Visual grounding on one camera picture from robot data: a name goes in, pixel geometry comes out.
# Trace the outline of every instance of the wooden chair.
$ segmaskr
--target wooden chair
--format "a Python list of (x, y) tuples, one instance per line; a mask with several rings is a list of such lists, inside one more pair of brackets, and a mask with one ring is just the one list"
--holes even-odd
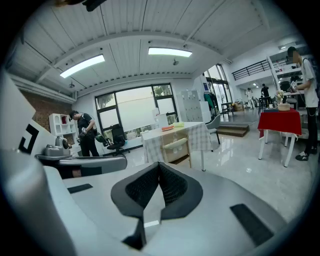
[(163, 138), (164, 137), (162, 137), (161, 149), (162, 149), (162, 155), (163, 155), (164, 161), (166, 163), (177, 163), (179, 162), (179, 160), (184, 160), (186, 156), (189, 156), (189, 165), (191, 168), (191, 156), (190, 156), (188, 139), (186, 137), (183, 137), (174, 142), (165, 144)]

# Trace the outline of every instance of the person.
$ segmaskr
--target person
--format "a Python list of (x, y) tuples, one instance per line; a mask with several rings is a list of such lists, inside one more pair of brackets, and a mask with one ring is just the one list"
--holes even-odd
[(255, 109), (255, 103), (253, 100), (253, 96), (252, 96), (252, 90), (250, 88), (248, 88), (248, 90), (246, 91), (246, 96), (248, 97), (248, 104), (250, 106), (250, 103), (252, 104), (251, 109)]
[(269, 87), (266, 86), (264, 83), (262, 84), (262, 88), (261, 88), (261, 93), (263, 95), (265, 99), (265, 106), (268, 108), (269, 107), (269, 104), (272, 104), (271, 103), (271, 98), (269, 96), (269, 91), (268, 91)]
[(299, 161), (308, 161), (310, 154), (315, 155), (318, 152), (318, 130), (316, 112), (319, 100), (316, 93), (316, 75), (310, 61), (307, 58), (303, 59), (295, 47), (289, 47), (287, 50), (287, 55), (293, 63), (298, 64), (301, 67), (302, 84), (297, 85), (296, 89), (304, 91), (309, 132), (305, 150), (298, 154), (295, 159)]
[(73, 110), (69, 116), (71, 119), (77, 121), (82, 156), (90, 157), (91, 152), (93, 157), (99, 157), (95, 144), (95, 120), (87, 113), (80, 114), (75, 110)]

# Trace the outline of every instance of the black office chair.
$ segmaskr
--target black office chair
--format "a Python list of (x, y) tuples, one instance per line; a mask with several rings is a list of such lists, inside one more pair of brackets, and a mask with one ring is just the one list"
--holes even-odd
[(121, 148), (125, 145), (126, 141), (126, 135), (124, 132), (124, 129), (119, 124), (115, 124), (112, 126), (111, 129), (112, 138), (113, 138), (113, 144), (107, 147), (108, 150), (115, 150), (115, 153), (112, 155), (113, 157), (121, 154), (124, 156), (123, 152), (124, 149)]

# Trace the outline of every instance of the step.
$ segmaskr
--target step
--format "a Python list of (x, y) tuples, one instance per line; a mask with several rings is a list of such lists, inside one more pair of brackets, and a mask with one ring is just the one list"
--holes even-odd
[(218, 128), (218, 134), (221, 135), (230, 135), (236, 137), (243, 137), (249, 130), (241, 130), (241, 129), (231, 129), (231, 128)]
[(246, 124), (220, 124), (219, 128), (248, 131), (249, 125), (246, 125)]

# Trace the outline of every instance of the white ceiling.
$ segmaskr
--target white ceiling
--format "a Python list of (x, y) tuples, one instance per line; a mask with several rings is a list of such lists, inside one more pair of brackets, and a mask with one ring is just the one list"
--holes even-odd
[[(47, 3), (25, 25), (25, 42), (19, 42), (9, 72), (68, 95), (146, 75), (194, 78), (225, 58), (283, 36), (288, 26), (276, 25), (270, 5), (264, 10), (259, 0), (107, 0), (92, 12), (82, 4)], [(184, 45), (192, 51), (189, 58), (148, 55), (150, 46)], [(105, 62), (60, 76), (99, 54)]]

